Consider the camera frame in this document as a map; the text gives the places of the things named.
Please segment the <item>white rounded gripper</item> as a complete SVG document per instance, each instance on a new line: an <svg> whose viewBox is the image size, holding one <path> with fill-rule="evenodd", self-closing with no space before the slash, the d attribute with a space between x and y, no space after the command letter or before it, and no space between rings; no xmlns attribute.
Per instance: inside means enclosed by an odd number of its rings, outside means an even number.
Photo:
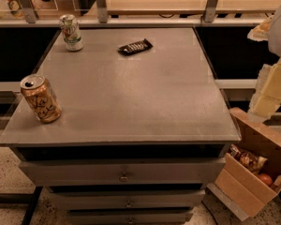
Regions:
<svg viewBox="0 0 281 225"><path fill-rule="evenodd" d="M254 41L267 41L271 53L281 57L281 6L250 30L247 37ZM281 106L281 59L274 65L264 64L259 71L249 111L255 116L270 118Z"/></svg>

